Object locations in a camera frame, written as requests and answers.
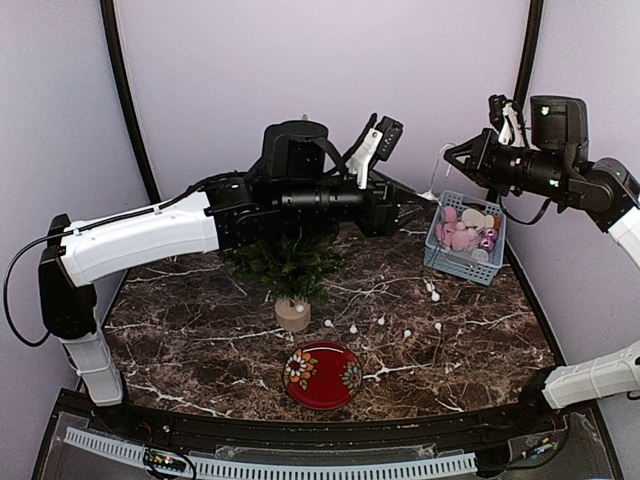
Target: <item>marble tabletop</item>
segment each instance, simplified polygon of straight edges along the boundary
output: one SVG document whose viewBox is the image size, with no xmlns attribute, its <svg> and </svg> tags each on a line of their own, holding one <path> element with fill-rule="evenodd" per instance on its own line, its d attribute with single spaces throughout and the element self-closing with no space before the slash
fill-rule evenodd
<svg viewBox="0 0 640 480">
<path fill-rule="evenodd" d="M 184 413 L 302 422 L 407 419 L 516 402 L 529 376 L 554 362 L 511 267 L 489 287 L 426 268 L 427 227 L 417 220 L 391 238 L 367 239 L 342 226 L 336 248 L 349 254 L 347 268 L 326 280 L 329 303 L 312 306 L 311 324 L 298 334 L 278 327 L 266 288 L 235 281 L 215 253 L 134 268 L 105 325 L 131 399 Z M 431 300 L 427 282 L 440 301 Z M 364 370 L 362 391 L 338 410 L 308 410 L 285 391 L 288 356 L 316 341 L 346 346 Z"/>
</svg>

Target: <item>blue plastic basket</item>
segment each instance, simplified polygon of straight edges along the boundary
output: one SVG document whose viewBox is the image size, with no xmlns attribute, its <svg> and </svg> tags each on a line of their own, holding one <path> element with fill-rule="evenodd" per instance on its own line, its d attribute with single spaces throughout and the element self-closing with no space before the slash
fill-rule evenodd
<svg viewBox="0 0 640 480">
<path fill-rule="evenodd" d="M 440 242 L 438 242 L 436 238 L 436 225 L 442 222 L 444 218 L 442 210 L 448 206 L 455 208 L 458 215 L 461 215 L 466 208 L 473 207 L 482 210 L 485 215 L 500 216 L 502 223 L 499 230 L 498 241 L 493 251 L 489 252 L 488 262 L 480 262 L 472 259 L 470 252 L 455 252 L 440 245 Z M 481 285 L 489 285 L 502 267 L 506 227 L 507 219 L 499 205 L 485 200 L 467 197 L 459 193 L 445 191 L 440 197 L 440 206 L 429 228 L 424 264 L 427 267 L 435 268 L 436 270 L 450 273 L 457 277 L 466 278 Z"/>
</svg>

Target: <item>decorative plate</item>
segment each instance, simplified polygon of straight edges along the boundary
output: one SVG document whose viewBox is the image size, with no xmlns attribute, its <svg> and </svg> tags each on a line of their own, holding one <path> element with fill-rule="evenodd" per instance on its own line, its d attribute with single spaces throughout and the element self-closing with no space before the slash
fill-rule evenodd
<svg viewBox="0 0 640 480">
<path fill-rule="evenodd" d="M 347 348 L 328 342 L 305 345 L 284 366 L 287 392 L 313 410 L 333 410 L 351 401 L 362 385 L 362 367 Z"/>
</svg>

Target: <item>purple wall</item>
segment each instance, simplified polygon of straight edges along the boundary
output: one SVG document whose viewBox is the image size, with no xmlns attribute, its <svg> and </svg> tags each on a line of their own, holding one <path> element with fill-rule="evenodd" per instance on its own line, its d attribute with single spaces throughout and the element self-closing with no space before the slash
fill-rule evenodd
<svg viewBox="0 0 640 480">
<path fill-rule="evenodd" d="M 303 113 L 328 125 L 344 149 L 372 110 L 406 125 L 384 170 L 425 188 L 438 149 L 478 134 L 487 125 L 487 97 L 513 91 L 527 4 L 120 2 L 162 193 L 247 168 L 266 125 Z M 592 157 L 616 156 L 637 176 L 639 15 L 633 0 L 547 2 L 532 85 L 532 93 L 582 96 Z M 447 187 L 478 192 L 453 177 Z M 509 200 L 523 216 L 539 202 Z M 568 360 L 640 336 L 638 272 L 584 214 L 549 213 L 537 227 L 510 230 Z M 602 406 L 625 472 L 635 478 L 640 405 L 621 396 Z"/>
<path fill-rule="evenodd" d="M 546 2 L 531 94 L 581 97 L 589 109 L 590 157 L 614 157 L 640 178 L 640 3 Z M 522 217 L 538 198 L 508 205 Z M 640 338 L 640 272 L 580 212 L 555 212 L 535 227 L 510 226 L 511 242 L 570 362 Z M 640 478 L 640 402 L 603 400 L 603 414 L 625 470 Z"/>
<path fill-rule="evenodd" d="M 95 218 L 145 203 L 120 112 L 99 2 L 0 2 L 0 269 L 51 218 Z M 21 332 L 42 335 L 37 253 L 18 264 L 11 309 Z M 99 314 L 119 276 L 99 285 Z M 0 314 L 0 477 L 31 478 L 61 386 L 76 377 L 59 342 L 20 344 Z"/>
<path fill-rule="evenodd" d="M 442 145 L 477 134 L 489 95 L 513 90 L 527 2 L 145 0 L 119 9 L 166 198 L 250 167 L 265 127 L 304 113 L 341 151 L 373 111 L 402 121 L 381 170 L 425 188 Z"/>
</svg>

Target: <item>black pole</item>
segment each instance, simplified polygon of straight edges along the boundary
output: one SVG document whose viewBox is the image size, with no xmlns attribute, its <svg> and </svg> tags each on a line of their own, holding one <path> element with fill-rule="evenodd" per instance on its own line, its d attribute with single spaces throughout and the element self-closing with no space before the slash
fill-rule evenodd
<svg viewBox="0 0 640 480">
<path fill-rule="evenodd" d="M 543 5 L 544 0 L 531 0 L 529 4 L 529 17 L 527 18 L 527 30 L 524 35 L 522 57 L 520 58 L 520 69 L 518 70 L 516 89 L 513 93 L 513 100 L 516 101 L 520 108 L 524 108 L 524 103 L 527 101 L 533 61 L 536 56 L 536 47 L 538 46 Z"/>
<path fill-rule="evenodd" d="M 120 107 L 122 108 L 124 121 L 127 125 L 127 131 L 129 132 L 131 147 L 133 148 L 133 153 L 136 157 L 138 169 L 140 170 L 149 201 L 151 203 L 158 203 L 160 202 L 160 192 L 158 192 L 158 186 L 151 171 L 149 157 L 147 156 L 147 151 L 142 141 L 140 125 L 138 125 L 138 117 L 136 116 L 136 111 L 133 106 L 133 98 L 124 65 L 113 0 L 100 0 L 100 7 L 102 9 L 102 23 L 104 24 L 104 33 L 107 38 L 111 68 L 113 69 L 113 78 L 116 82 L 118 97 L 120 98 Z"/>
</svg>

